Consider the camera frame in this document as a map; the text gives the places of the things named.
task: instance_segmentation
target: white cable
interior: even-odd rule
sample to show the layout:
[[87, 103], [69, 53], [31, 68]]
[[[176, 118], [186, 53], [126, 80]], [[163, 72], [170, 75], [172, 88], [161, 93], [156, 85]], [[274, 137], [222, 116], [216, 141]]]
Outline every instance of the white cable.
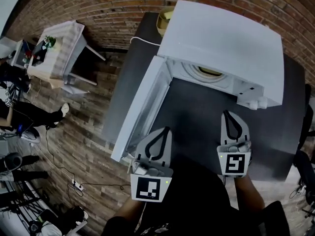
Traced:
[[72, 181], [72, 177], [70, 177], [66, 172], [62, 171], [62, 170], [59, 169], [56, 165], [54, 165], [54, 164], [48, 159], [48, 157], [44, 154], [44, 152], [43, 152], [41, 149], [39, 149], [39, 150], [40, 150], [40, 152], [42, 152], [42, 154], [46, 157], [46, 159], [47, 159], [57, 170], [59, 170], [59, 171], [61, 171], [62, 173], [66, 174], [66, 175], [68, 176], [68, 178], [70, 178], [71, 181]]
[[37, 95], [34, 97], [33, 101], [31, 102], [32, 104], [33, 104], [33, 102], [35, 101], [36, 97], [38, 97], [38, 94], [39, 94], [39, 92], [40, 92], [40, 90], [41, 90], [41, 80], [40, 80], [39, 82], [40, 82], [40, 88], [39, 88], [39, 90], [38, 90], [38, 92], [37, 92]]
[[131, 44], [131, 41], [132, 41], [134, 38], [140, 39], [141, 41], [146, 42], [146, 43], [151, 44], [151, 45], [160, 46], [159, 44], [152, 43], [152, 42], [150, 42], [150, 41], [144, 40], [144, 39], [142, 39], [141, 37], [132, 37], [132, 38], [130, 39], [130, 44]]

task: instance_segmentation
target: small white table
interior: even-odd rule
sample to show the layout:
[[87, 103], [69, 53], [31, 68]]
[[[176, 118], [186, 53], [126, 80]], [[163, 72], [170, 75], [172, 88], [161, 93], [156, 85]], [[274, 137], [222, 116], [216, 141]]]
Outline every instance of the small white table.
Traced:
[[85, 47], [102, 60], [105, 60], [103, 56], [87, 44], [86, 39], [82, 35], [84, 27], [84, 25], [79, 24], [76, 21], [67, 21], [46, 28], [38, 43], [43, 41], [46, 36], [52, 36], [55, 38], [62, 38], [62, 45], [57, 50], [48, 49], [44, 62], [37, 66], [31, 65], [33, 61], [32, 57], [28, 67], [28, 75], [49, 82], [53, 89], [62, 88], [72, 94], [86, 93], [86, 91], [70, 85], [68, 82], [71, 78], [80, 79], [92, 85], [97, 85], [96, 82], [77, 75], [72, 71], [74, 63]]

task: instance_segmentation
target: floor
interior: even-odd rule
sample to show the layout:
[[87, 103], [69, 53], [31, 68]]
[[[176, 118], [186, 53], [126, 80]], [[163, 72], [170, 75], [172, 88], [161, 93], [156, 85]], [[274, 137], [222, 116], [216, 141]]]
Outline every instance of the floor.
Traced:
[[[10, 151], [40, 156], [41, 160], [38, 163], [27, 166], [26, 169], [48, 171], [50, 177], [47, 180], [34, 180], [33, 183], [37, 188], [41, 187], [40, 193], [44, 192], [48, 195], [52, 206], [61, 203], [66, 207], [79, 205], [88, 212], [90, 217], [82, 233], [89, 236], [101, 234], [106, 221], [130, 194], [129, 186], [121, 190], [119, 186], [85, 185], [83, 196], [80, 197], [81, 193], [75, 193], [67, 185], [70, 183], [70, 178], [73, 178], [72, 173], [79, 183], [129, 183], [127, 165], [118, 164], [110, 159], [112, 145], [101, 137], [104, 116], [125, 55], [107, 53], [107, 57], [109, 58], [107, 62], [95, 62], [97, 86], [76, 82], [78, 87], [90, 91], [87, 94], [71, 95], [61, 89], [51, 89], [48, 83], [32, 78], [31, 92], [25, 95], [27, 100], [49, 112], [58, 110], [64, 102], [68, 102], [70, 113], [55, 129], [46, 132], [44, 127], [38, 128], [41, 135], [39, 146], [30, 147], [30, 144], [22, 139], [9, 140]], [[53, 161], [48, 148], [55, 156], [56, 165], [65, 167], [72, 173], [56, 168], [47, 160]], [[313, 148], [314, 141], [308, 140], [305, 150], [311, 154]], [[301, 211], [302, 208], [308, 207], [304, 193], [294, 195], [298, 179], [299, 174], [296, 168], [292, 167], [286, 182], [254, 181], [266, 204], [275, 200], [282, 202], [292, 236], [303, 235], [311, 224], [309, 218], [304, 219], [305, 214]], [[226, 188], [232, 206], [237, 207], [232, 179], [227, 180]]]

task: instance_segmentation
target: person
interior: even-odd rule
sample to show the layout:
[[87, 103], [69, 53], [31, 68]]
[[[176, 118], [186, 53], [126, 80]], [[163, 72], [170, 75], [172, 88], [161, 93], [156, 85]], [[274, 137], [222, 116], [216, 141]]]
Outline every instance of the person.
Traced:
[[32, 87], [29, 83], [29, 78], [25, 74], [25, 71], [8, 64], [8, 60], [12, 59], [15, 55], [15, 51], [9, 56], [0, 59], [0, 82], [3, 87], [3, 82], [12, 82], [18, 89], [25, 93], [28, 93]]
[[38, 127], [45, 125], [47, 127], [56, 127], [65, 115], [69, 112], [69, 105], [64, 105], [56, 112], [49, 113], [45, 110], [27, 102], [17, 102], [7, 107], [6, 104], [0, 100], [0, 126], [13, 127], [18, 129], [22, 126], [22, 130], [28, 127]]
[[[129, 197], [107, 221], [102, 236], [262, 235], [257, 231], [257, 224], [264, 225], [262, 212], [270, 206], [281, 206], [275, 202], [264, 209], [264, 200], [248, 175], [234, 179], [237, 210], [231, 207], [227, 191], [216, 174], [186, 158], [172, 162], [171, 168], [174, 174], [161, 203], [145, 203]], [[283, 209], [282, 212], [282, 216], [270, 216], [270, 221], [286, 223], [286, 231], [281, 229], [281, 232], [289, 233], [286, 219], [281, 220], [285, 218]], [[134, 232], [141, 215], [141, 224]], [[286, 233], [272, 235], [289, 235]]]
[[5, 158], [0, 159], [0, 181], [30, 181], [37, 178], [48, 178], [48, 173], [46, 171], [20, 171], [18, 170], [22, 166], [30, 165], [39, 160], [37, 155], [28, 155], [22, 157], [22, 164], [14, 169], [8, 170], [5, 164]]

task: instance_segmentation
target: white sneaker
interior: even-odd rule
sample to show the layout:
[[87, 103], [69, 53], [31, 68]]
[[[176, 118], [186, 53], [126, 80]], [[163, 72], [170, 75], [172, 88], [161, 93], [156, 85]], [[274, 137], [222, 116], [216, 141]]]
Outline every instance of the white sneaker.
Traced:
[[31, 90], [31, 88], [32, 88], [32, 85], [31, 85], [31, 83], [29, 84], [29, 90], [26, 92], [26, 93], [29, 93], [29, 91]]
[[69, 112], [70, 107], [68, 103], [64, 103], [63, 106], [61, 107], [61, 112], [63, 113], [63, 117]]

